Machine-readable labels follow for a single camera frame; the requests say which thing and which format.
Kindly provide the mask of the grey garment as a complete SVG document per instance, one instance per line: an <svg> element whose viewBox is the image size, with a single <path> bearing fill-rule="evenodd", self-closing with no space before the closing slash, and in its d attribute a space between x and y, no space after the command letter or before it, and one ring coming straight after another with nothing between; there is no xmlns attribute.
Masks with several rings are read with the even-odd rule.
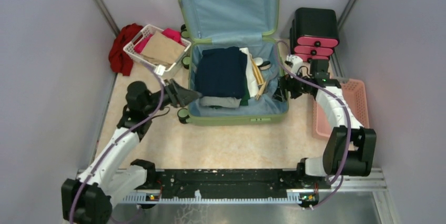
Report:
<svg viewBox="0 0 446 224"><path fill-rule="evenodd" d="M207 107L223 107L223 108L238 108L241 99L234 97L211 97L204 96L199 100L201 106Z"/></svg>

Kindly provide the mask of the navy blue garment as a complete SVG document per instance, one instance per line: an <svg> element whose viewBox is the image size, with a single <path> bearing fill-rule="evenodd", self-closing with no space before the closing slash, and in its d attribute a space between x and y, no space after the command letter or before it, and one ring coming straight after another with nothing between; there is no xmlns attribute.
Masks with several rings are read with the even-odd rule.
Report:
<svg viewBox="0 0 446 224"><path fill-rule="evenodd" d="M247 55L239 47L202 51L195 76L195 88L203 96L233 97L245 95Z"/></svg>

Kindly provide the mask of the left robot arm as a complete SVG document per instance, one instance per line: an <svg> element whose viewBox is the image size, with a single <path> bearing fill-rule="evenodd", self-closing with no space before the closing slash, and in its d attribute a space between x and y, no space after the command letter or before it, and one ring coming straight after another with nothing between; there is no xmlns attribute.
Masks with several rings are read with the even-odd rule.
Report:
<svg viewBox="0 0 446 224"><path fill-rule="evenodd" d="M114 134L94 161L61 187L63 218L70 223L107 223L113 209L134 189L156 186L154 163L136 159L123 172L120 165L147 134L153 117L165 107L184 108L202 94L174 79L160 83L152 93L142 81L128 85L126 105Z"/></svg>

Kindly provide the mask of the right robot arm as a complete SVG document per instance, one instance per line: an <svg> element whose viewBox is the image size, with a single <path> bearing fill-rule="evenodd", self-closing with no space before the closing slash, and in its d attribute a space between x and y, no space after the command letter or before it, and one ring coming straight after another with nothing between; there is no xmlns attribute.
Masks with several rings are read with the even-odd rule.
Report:
<svg viewBox="0 0 446 224"><path fill-rule="evenodd" d="M371 173L377 135L354 116L344 98L342 86L328 72L329 62L313 59L307 75L302 74L303 59L288 55L285 65L290 68L283 75L274 95L275 99L289 94L296 99L311 95L322 108L331 128L331 134L321 157L305 158L303 170L296 174L297 184L310 188L317 177L366 177Z"/></svg>

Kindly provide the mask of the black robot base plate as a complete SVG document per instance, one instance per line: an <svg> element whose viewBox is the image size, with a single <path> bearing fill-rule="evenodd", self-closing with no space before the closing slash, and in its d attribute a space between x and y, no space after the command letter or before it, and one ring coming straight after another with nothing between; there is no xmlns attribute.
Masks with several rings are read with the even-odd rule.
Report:
<svg viewBox="0 0 446 224"><path fill-rule="evenodd" d="M329 189L324 178L295 169L164 169L155 186L164 199L279 199L292 189Z"/></svg>

